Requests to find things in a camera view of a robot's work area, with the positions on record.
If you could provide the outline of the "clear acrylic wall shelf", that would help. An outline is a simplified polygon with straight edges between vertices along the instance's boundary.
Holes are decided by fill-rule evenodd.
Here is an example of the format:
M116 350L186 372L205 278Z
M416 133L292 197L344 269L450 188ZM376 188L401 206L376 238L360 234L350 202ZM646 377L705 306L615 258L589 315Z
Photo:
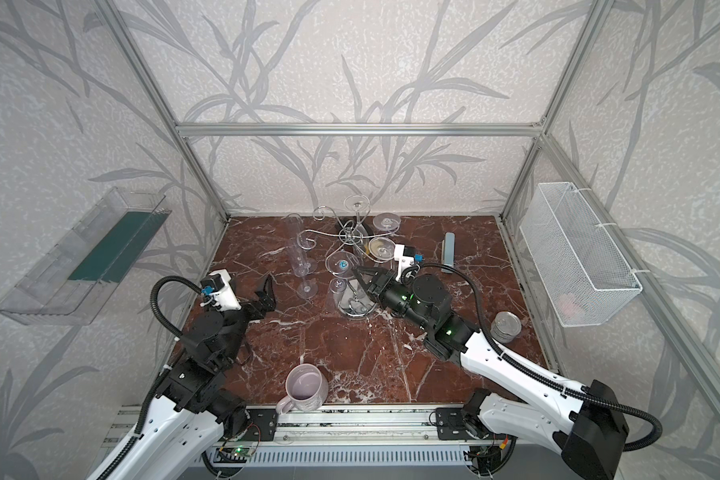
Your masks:
M166 196L113 187L0 299L22 325L93 322L172 210Z

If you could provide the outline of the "green circuit board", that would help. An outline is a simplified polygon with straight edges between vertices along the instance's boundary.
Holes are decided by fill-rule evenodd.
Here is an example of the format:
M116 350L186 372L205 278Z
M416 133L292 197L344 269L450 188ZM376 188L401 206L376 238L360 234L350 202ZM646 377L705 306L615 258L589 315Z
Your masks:
M220 447L214 454L214 461L231 464L247 463L252 460L256 452L256 446Z

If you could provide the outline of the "clear champagne flute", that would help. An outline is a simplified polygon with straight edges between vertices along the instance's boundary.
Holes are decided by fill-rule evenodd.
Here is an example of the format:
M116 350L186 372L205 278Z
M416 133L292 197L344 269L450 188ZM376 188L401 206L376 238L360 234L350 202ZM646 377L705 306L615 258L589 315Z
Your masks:
M315 279L309 278L314 272L315 263L307 257L306 251L298 242L299 234L304 229L302 217L290 213L284 218L284 223L288 233L287 255L292 272L299 280L297 294L304 300L312 299L317 294L318 286Z
M399 230L401 218L390 212L384 212L373 218L373 228L379 234L392 234Z
M368 241L365 249L375 263L386 263L394 259L395 247L395 242L388 237L377 236Z

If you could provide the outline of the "black yellow work glove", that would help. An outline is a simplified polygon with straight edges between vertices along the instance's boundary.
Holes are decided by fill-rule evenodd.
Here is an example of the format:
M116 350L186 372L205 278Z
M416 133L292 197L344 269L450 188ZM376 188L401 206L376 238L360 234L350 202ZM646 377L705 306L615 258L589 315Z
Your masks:
M340 217L335 221L338 238L347 242L363 242L373 236L372 229L364 222L358 223L355 218Z

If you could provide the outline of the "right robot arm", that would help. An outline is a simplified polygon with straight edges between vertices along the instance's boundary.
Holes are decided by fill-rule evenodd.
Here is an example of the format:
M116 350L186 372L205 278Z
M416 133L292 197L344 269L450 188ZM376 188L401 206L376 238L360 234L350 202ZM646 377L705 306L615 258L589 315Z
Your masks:
M477 393L465 407L465 424L475 437L505 434L558 454L582 479L612 479L621 457L656 443L663 425L654 415L618 402L614 391L555 374L496 342L476 321L456 313L442 281L418 265L402 274L358 266L353 274L381 308L417 325L425 347L438 359L480 375L515 395Z

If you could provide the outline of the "chrome wine glass rack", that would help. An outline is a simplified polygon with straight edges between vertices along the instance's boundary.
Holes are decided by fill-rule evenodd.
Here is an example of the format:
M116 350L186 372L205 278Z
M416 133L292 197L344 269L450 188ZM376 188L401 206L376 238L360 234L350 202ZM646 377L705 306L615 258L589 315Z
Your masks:
M329 282L327 307L350 320L359 320L369 316L376 303L361 287L354 269L360 266L389 266L392 263L393 235L399 230L401 220L397 215L390 214L371 221L371 202L363 194L345 198L344 209L347 214L341 216L331 207L316 207L313 219L332 219L335 231L331 233L302 227L296 235L296 242L305 250L313 249L319 237L338 242L338 246L325 257L325 267L333 276Z

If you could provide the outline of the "clear wine glass front centre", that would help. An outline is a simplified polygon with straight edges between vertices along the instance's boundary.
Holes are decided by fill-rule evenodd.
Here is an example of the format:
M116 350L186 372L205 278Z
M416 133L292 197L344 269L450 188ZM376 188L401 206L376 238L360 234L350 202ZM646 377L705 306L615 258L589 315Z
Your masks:
M357 290L352 268L359 265L358 258L346 250L337 250L325 260L326 269L333 275L329 282L330 305L349 318L360 318L368 313Z

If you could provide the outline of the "aluminium front rail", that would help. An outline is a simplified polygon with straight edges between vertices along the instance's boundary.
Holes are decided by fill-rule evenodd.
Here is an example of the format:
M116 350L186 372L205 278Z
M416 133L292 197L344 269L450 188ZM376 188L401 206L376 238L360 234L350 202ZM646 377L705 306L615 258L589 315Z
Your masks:
M506 436L501 432L480 438L469 433L457 404L329 404L316 411L284 414L252 406L247 422L233 435L226 434L212 415L177 413L161 408L158 401L154 407L169 418L160 420L156 413L150 414L136 437L138 448L189 450L199 445L251 451L275 446L479 445L500 442Z

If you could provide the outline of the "lilac ceramic mug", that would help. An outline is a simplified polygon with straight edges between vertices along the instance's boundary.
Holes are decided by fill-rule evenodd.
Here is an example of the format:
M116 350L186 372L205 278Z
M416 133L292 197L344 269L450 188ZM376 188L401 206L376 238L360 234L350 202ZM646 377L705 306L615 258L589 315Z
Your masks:
M328 397L329 382L314 365L294 367L285 381L286 395L277 403L278 415L292 410L311 412L318 410Z

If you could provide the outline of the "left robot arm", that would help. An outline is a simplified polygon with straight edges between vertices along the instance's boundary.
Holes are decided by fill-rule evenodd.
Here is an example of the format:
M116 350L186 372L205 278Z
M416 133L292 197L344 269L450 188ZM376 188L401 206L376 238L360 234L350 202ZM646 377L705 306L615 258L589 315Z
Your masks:
M159 294L178 283L201 296L201 315L188 331L164 315ZM262 277L256 297L239 300L225 269L200 282L170 275L150 291L154 317L178 341L181 351L164 365L149 387L135 425L91 473L93 479L177 479L223 438L251 426L246 402L225 390L226 374L237 362L251 322L277 308L272 275Z

